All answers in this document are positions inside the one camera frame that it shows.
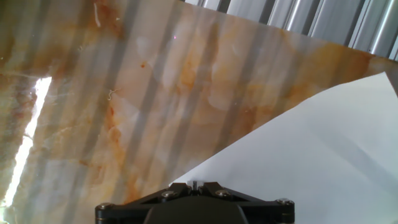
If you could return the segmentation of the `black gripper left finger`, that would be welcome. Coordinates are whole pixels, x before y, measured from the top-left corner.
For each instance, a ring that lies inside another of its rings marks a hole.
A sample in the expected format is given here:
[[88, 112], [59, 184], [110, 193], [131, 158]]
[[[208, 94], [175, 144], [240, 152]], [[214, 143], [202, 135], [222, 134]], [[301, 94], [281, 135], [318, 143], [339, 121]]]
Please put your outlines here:
[[188, 184], [174, 183], [166, 189], [126, 204], [104, 202], [95, 207], [95, 224], [144, 223], [150, 210], [156, 205], [192, 196], [192, 193], [194, 189]]

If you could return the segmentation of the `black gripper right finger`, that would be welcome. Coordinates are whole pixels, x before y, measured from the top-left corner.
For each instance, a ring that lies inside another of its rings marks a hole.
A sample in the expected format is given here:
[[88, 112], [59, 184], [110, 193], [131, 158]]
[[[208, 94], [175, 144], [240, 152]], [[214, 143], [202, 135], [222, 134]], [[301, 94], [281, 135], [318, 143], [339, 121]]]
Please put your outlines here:
[[287, 198], [265, 201], [222, 187], [218, 182], [195, 181], [195, 193], [236, 205], [248, 223], [295, 223], [295, 203]]

